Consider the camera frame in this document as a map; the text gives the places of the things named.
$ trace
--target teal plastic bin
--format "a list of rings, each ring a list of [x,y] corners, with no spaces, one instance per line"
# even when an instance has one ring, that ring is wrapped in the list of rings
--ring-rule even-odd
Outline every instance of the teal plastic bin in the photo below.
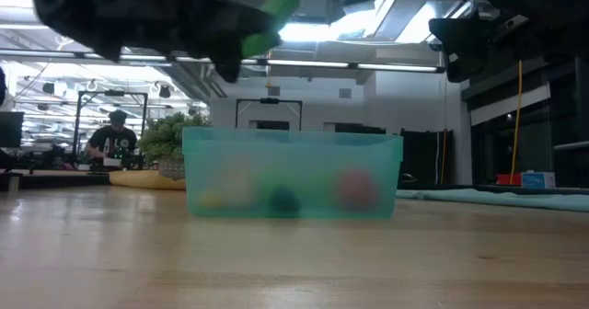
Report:
[[[382,134],[185,128],[192,213],[390,218],[403,140]]]

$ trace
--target table surface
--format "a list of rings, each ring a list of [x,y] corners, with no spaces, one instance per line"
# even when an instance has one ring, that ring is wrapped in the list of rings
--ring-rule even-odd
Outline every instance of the table surface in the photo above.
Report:
[[[0,201],[0,307],[583,308],[589,214],[399,200],[392,221],[189,215],[184,192]]]

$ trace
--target man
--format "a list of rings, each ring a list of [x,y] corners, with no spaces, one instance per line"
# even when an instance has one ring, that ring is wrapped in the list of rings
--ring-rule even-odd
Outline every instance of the man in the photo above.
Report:
[[[137,144],[135,133],[124,127],[127,120],[126,113],[120,110],[112,111],[109,118],[110,126],[94,132],[92,138],[88,140],[86,151],[94,158],[108,157],[109,154],[114,154],[116,148],[123,148],[132,153]]]

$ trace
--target green plant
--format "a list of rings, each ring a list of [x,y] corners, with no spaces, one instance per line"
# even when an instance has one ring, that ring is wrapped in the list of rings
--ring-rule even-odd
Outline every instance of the green plant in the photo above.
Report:
[[[209,120],[198,113],[192,117],[179,112],[160,120],[147,120],[147,129],[138,143],[141,152],[150,161],[162,156],[182,157],[182,129],[188,126],[211,126]]]

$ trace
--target potted plant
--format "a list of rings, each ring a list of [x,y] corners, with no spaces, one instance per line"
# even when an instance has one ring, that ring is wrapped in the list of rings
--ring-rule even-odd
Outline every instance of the potted plant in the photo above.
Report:
[[[164,119],[147,120],[147,129],[138,146],[148,161],[158,162],[160,175],[174,180],[184,178],[182,129],[188,126],[210,126],[210,122],[201,113],[185,116],[181,112]]]

